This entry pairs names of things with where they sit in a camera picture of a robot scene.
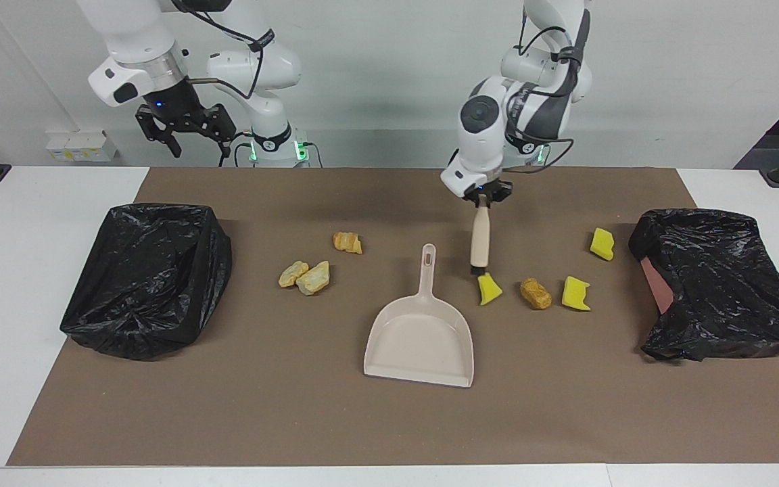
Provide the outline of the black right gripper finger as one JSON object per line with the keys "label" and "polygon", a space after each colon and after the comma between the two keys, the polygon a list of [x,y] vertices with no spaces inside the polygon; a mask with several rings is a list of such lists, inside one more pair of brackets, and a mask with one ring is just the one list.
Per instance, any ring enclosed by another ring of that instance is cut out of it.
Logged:
{"label": "black right gripper finger", "polygon": [[220,150],[220,160],[230,156],[230,145],[236,138],[236,126],[222,104],[210,108],[210,132]]}
{"label": "black right gripper finger", "polygon": [[158,119],[151,113],[149,107],[139,107],[135,113],[143,136],[148,141],[158,142],[167,147],[174,158],[180,158],[182,148],[173,135],[173,129],[165,126],[164,129],[158,124]]}

